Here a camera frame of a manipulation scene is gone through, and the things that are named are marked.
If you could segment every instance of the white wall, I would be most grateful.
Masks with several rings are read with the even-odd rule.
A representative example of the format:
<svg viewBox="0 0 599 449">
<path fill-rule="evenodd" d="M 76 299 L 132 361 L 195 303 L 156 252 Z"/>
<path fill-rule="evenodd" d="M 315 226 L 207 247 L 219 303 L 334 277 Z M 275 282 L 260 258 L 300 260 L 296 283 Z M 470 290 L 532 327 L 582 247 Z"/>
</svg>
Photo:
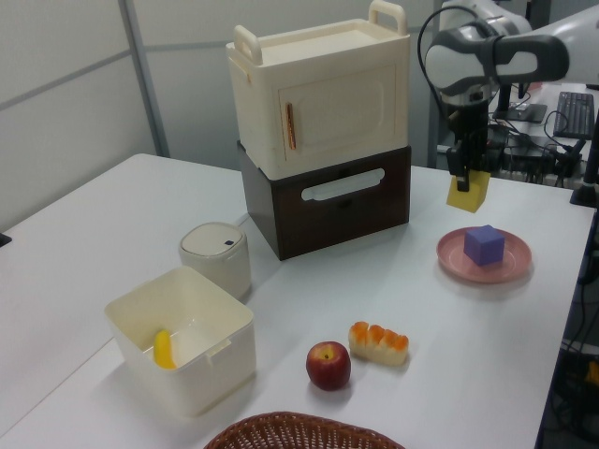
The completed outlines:
<svg viewBox="0 0 599 449">
<path fill-rule="evenodd" d="M 412 35 L 409 140 L 413 163 L 425 166 L 436 148 L 438 119 L 417 65 L 416 39 L 442 2 L 392 1 L 404 7 Z M 234 26 L 265 36 L 367 18 L 370 3 L 3 0 L 0 232 L 137 152 L 237 168 L 224 49 Z M 431 34 L 429 28 L 425 49 Z M 139 59 L 129 36 L 137 40 Z"/>
<path fill-rule="evenodd" d="M 2 0 L 0 81 L 0 231 L 154 153 L 118 0 Z"/>
<path fill-rule="evenodd" d="M 225 44 L 242 24 L 257 36 L 368 18 L 371 0 L 132 0 L 153 95 L 171 157 L 238 168 L 239 138 Z M 432 0 L 396 0 L 412 35 L 410 143 L 427 164 L 430 94 L 416 62 Z"/>
</svg>

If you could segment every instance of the brown basket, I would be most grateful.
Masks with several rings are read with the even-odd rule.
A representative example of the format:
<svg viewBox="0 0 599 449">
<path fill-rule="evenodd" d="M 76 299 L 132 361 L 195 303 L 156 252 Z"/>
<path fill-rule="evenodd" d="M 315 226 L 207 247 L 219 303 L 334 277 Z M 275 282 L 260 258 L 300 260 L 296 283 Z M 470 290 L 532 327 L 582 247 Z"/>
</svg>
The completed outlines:
<svg viewBox="0 0 599 449">
<path fill-rule="evenodd" d="M 278 412 L 251 416 L 217 435 L 205 449 L 404 449 L 367 428 L 309 414 Z"/>
</svg>

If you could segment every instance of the red apple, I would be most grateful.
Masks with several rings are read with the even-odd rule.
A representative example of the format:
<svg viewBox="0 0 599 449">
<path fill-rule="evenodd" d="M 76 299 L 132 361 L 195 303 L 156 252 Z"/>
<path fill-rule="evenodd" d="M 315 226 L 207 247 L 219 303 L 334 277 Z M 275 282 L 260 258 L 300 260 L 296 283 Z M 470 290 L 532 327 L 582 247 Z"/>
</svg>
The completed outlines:
<svg viewBox="0 0 599 449">
<path fill-rule="evenodd" d="M 337 341 L 322 341 L 308 353 L 306 370 L 317 387 L 337 390 L 349 381 L 352 362 L 345 346 Z"/>
</svg>

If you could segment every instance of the drawer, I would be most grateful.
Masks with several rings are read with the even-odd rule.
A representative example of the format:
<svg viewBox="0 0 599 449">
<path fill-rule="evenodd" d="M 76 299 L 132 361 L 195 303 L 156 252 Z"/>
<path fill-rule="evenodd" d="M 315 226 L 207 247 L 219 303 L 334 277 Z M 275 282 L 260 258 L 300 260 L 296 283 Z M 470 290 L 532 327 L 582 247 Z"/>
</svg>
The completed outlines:
<svg viewBox="0 0 599 449">
<path fill-rule="evenodd" d="M 278 181 L 239 150 L 248 212 L 281 260 L 409 220 L 409 146 Z"/>
</svg>

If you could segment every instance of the plate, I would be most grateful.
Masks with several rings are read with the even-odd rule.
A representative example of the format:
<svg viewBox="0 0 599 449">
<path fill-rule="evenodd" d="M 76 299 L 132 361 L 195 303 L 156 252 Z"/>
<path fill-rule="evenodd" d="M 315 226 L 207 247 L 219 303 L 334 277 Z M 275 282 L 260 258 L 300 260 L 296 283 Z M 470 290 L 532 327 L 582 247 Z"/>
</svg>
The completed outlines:
<svg viewBox="0 0 599 449">
<path fill-rule="evenodd" d="M 497 229 L 505 237 L 504 260 L 480 267 L 464 253 L 466 231 L 464 227 L 445 234 L 437 244 L 437 255 L 442 267 L 468 281 L 500 283 L 513 281 L 524 275 L 533 260 L 528 245 L 519 237 Z"/>
</svg>

